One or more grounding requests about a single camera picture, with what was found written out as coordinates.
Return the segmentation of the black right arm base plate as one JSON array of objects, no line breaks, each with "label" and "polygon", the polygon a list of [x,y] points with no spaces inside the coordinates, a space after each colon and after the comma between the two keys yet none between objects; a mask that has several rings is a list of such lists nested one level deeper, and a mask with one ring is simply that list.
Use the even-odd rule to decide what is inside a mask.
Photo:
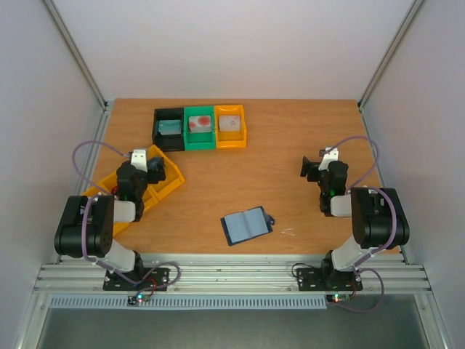
[{"label": "black right arm base plate", "polygon": [[325,271],[322,268],[297,268],[297,284],[301,292],[351,292],[362,291],[363,284],[357,281],[352,272],[333,270]]}]

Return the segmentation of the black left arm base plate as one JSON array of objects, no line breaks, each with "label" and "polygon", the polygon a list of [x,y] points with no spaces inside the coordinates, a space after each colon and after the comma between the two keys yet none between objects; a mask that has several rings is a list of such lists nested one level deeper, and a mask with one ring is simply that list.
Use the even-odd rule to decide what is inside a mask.
[{"label": "black left arm base plate", "polygon": [[106,272],[102,289],[104,291],[112,292],[136,292],[141,289],[148,288],[150,291],[155,287],[157,292],[165,292],[168,288],[169,282],[169,269],[168,268],[157,268],[150,273],[150,275],[140,284],[134,285],[121,276]]}]

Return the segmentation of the blue zip card holder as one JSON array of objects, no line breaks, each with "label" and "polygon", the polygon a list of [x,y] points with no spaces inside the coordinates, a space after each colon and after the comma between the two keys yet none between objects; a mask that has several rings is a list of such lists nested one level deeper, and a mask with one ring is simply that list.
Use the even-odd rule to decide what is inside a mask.
[{"label": "blue zip card holder", "polygon": [[228,246],[235,246],[273,232],[275,219],[263,206],[228,214],[220,219]]}]

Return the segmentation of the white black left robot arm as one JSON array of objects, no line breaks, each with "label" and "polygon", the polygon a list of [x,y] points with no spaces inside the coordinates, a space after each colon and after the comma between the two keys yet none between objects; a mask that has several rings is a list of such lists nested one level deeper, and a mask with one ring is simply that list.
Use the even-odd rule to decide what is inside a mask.
[{"label": "white black left robot arm", "polygon": [[129,289],[142,287],[147,273],[140,254],[116,242],[113,226],[140,221],[147,187],[165,179],[162,157],[147,160],[133,153],[116,170],[116,193],[68,198],[54,236],[56,253],[92,262],[116,274]]}]

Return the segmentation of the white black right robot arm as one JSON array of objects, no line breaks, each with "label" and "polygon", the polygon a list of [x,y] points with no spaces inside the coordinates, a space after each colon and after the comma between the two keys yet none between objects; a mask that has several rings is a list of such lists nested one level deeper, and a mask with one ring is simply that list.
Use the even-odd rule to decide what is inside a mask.
[{"label": "white black right robot arm", "polygon": [[355,281],[355,271],[379,252],[408,243],[410,226],[394,188],[346,189],[349,166],[324,157],[302,158],[300,176],[320,189],[320,211],[327,217],[349,217],[352,236],[329,251],[313,273],[324,289],[340,289]]}]

